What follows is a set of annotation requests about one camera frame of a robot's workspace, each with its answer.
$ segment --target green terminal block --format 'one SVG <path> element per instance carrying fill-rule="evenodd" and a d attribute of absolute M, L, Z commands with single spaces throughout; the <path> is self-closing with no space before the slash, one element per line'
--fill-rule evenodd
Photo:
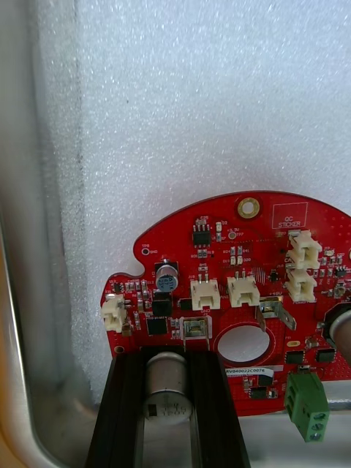
<path fill-rule="evenodd" d="M 305 442 L 323 441 L 329 409 L 317 374 L 289 374 L 284 404 Z"/>

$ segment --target cylindrical capacitor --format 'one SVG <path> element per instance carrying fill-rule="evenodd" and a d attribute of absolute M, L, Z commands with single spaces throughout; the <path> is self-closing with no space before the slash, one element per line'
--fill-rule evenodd
<path fill-rule="evenodd" d="M 186 360 L 175 352 L 160 352 L 146 365 L 147 419 L 163 426 L 179 424 L 192 414 L 186 396 Z"/>
<path fill-rule="evenodd" d="M 336 349 L 351 366 L 351 309 L 333 321 L 329 334 L 336 345 Z"/>
<path fill-rule="evenodd" d="M 178 272 L 177 270 L 165 263 L 156 273 L 156 287 L 164 293 L 174 291 L 178 286 Z"/>

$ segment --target white connector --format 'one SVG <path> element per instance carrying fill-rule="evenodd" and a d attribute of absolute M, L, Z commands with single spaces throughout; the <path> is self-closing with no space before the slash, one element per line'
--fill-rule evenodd
<path fill-rule="evenodd" d="M 118 294 L 116 297 L 104 302 L 101 308 L 101 315 L 107 331 L 121 333 L 122 325 L 127 316 L 123 294 Z"/>
<path fill-rule="evenodd" d="M 289 281 L 285 283 L 293 302 L 315 302 L 314 288 L 317 281 L 306 270 L 291 270 L 287 272 Z"/>
<path fill-rule="evenodd" d="M 241 307 L 247 303 L 249 306 L 260 305 L 260 291 L 254 282 L 253 276 L 246 278 L 227 278 L 230 305 Z"/>
<path fill-rule="evenodd" d="M 322 251 L 322 246 L 312 239 L 311 231 L 301 231 L 296 237 L 290 236 L 292 250 L 287 254 L 292 259 L 297 270 L 320 267 L 318 254 Z"/>
<path fill-rule="evenodd" d="M 204 282 L 191 281 L 190 287 L 192 291 L 192 310 L 202 310 L 204 307 L 215 310 L 221 308 L 221 296 L 216 279 Z"/>

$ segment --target gold mounting hole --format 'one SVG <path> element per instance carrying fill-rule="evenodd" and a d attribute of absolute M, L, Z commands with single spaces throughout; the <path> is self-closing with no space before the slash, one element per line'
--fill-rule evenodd
<path fill-rule="evenodd" d="M 255 198 L 244 198 L 238 205 L 238 213 L 245 219 L 254 218 L 259 211 L 260 204 Z"/>

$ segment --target smd capacitor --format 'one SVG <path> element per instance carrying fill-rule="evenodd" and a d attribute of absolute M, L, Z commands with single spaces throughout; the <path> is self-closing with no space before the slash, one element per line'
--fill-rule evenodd
<path fill-rule="evenodd" d="M 156 272 L 156 287 L 163 293 L 171 293 L 178 286 L 178 272 L 168 263 L 160 266 Z"/>

